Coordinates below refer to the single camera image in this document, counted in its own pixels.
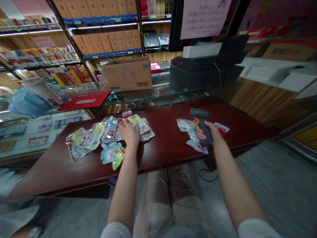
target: barcode scanner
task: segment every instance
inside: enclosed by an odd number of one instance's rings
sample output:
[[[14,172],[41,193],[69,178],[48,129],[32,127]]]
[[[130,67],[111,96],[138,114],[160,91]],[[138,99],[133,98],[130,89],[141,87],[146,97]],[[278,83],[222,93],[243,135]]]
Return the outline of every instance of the barcode scanner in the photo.
[[[192,115],[192,117],[198,118],[199,128],[202,129],[204,135],[207,137],[204,140],[200,140],[200,143],[212,144],[214,140],[212,138],[210,128],[208,126],[206,126],[204,123],[204,121],[209,121],[209,119],[211,117],[211,112],[203,110],[203,109],[192,108],[191,115]]]

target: barcode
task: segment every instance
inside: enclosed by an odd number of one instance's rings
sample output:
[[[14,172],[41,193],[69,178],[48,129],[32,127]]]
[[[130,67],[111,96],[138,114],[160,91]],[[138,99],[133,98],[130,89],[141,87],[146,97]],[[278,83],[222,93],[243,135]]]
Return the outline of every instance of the barcode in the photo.
[[[140,87],[140,86],[148,86],[150,85],[150,82],[142,82],[142,83],[136,83],[137,87]]]

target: hand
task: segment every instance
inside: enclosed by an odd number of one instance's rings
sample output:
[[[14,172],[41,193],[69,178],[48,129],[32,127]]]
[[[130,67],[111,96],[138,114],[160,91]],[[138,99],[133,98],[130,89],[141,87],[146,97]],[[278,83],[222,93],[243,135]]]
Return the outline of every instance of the hand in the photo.
[[[208,126],[210,128],[211,135],[212,135],[212,138],[214,140],[214,142],[212,143],[213,145],[224,141],[224,139],[222,138],[222,136],[220,135],[220,133],[218,131],[218,128],[215,127],[212,122],[204,121],[204,123],[205,123],[206,126]],[[197,126],[196,129],[197,129],[197,136],[198,136],[199,139],[204,140],[204,139],[207,138],[207,136],[205,136],[203,134],[203,131],[202,131],[202,129],[199,128],[199,126]]]
[[[126,142],[126,146],[138,147],[140,141],[140,127],[136,124],[135,129],[128,123],[128,120],[120,122],[118,125],[119,135]]]

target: sleeve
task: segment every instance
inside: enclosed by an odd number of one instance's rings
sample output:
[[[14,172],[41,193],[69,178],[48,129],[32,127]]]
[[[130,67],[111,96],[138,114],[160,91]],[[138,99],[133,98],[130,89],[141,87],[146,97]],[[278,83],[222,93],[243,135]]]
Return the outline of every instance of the sleeve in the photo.
[[[122,223],[112,222],[103,230],[101,238],[132,238],[132,235]]]
[[[247,219],[239,224],[239,238],[281,238],[281,236],[266,221],[261,219]]]

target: blue cloth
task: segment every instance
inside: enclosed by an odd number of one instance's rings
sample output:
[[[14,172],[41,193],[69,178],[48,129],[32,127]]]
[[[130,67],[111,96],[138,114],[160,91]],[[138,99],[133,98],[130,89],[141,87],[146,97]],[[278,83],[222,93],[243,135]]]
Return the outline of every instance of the blue cloth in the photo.
[[[63,94],[63,102],[68,100],[68,97]],[[12,114],[16,114],[26,118],[38,118],[44,113],[52,109],[52,107],[41,99],[39,96],[31,92],[27,88],[15,90],[14,95],[9,98],[8,110]]]

